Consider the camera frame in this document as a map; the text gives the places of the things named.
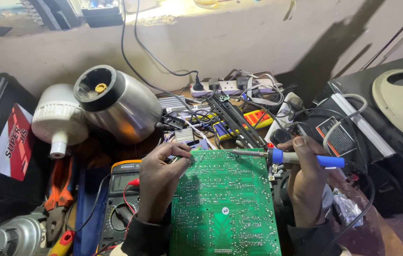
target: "black sleeve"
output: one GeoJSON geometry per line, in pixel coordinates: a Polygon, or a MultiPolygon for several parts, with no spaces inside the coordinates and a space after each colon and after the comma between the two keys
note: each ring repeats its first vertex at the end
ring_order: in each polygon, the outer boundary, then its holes
{"type": "Polygon", "coordinates": [[[121,251],[128,256],[161,256],[167,252],[170,232],[171,224],[144,223],[134,216],[121,251]]]}
{"type": "MultiPolygon", "coordinates": [[[[324,249],[334,239],[331,227],[324,224],[312,228],[295,228],[287,226],[296,256],[322,256],[324,249]]],[[[342,249],[337,244],[331,248],[327,256],[339,256],[342,249]]]]}

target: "soldering iron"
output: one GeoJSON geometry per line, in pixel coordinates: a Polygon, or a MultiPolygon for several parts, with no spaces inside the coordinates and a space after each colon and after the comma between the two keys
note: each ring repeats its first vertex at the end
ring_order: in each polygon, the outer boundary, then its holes
{"type": "MultiPolygon", "coordinates": [[[[258,156],[265,157],[269,162],[273,164],[299,164],[298,155],[295,152],[283,152],[278,148],[269,148],[268,152],[257,152],[257,151],[249,151],[249,150],[226,150],[229,153],[237,154],[237,155],[249,155],[249,156],[258,156]]],[[[321,156],[317,155],[318,163],[320,166],[325,167],[339,167],[343,168],[345,166],[345,159],[341,157],[331,157],[331,156],[321,156]]]]}

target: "concrete wall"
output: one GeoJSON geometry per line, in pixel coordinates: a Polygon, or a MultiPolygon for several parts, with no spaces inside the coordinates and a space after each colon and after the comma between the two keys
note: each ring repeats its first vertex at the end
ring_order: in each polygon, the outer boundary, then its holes
{"type": "MultiPolygon", "coordinates": [[[[299,84],[299,93],[310,100],[331,77],[358,71],[403,25],[401,0],[299,0],[287,15],[290,3],[229,1],[222,4],[234,4],[231,8],[201,12],[184,0],[185,9],[168,8],[166,16],[149,17],[159,10],[141,13],[138,35],[173,71],[196,69],[202,79],[223,78],[234,68],[270,71],[280,74],[281,82],[299,84]]],[[[128,22],[133,19],[127,16],[128,22]]],[[[99,64],[134,75],[121,55],[121,29],[83,26],[0,38],[0,73],[15,76],[36,96],[51,84],[74,83],[99,64]]],[[[193,81],[172,76],[152,61],[129,23],[125,52],[157,87],[176,90],[193,81]]]]}

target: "small circuit module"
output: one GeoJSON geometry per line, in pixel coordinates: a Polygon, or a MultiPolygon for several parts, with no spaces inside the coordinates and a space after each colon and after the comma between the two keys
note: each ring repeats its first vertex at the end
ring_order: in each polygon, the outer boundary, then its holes
{"type": "Polygon", "coordinates": [[[170,256],[280,256],[266,160],[192,155],[172,201],[170,256]]]}

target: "stainless steel kettle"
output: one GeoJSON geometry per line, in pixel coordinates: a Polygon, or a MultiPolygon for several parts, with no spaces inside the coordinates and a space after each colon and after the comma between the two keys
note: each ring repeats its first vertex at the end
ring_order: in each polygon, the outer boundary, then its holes
{"type": "Polygon", "coordinates": [[[162,117],[159,100],[151,90],[107,65],[84,72],[75,83],[73,96],[88,120],[122,144],[146,139],[162,117]]]}

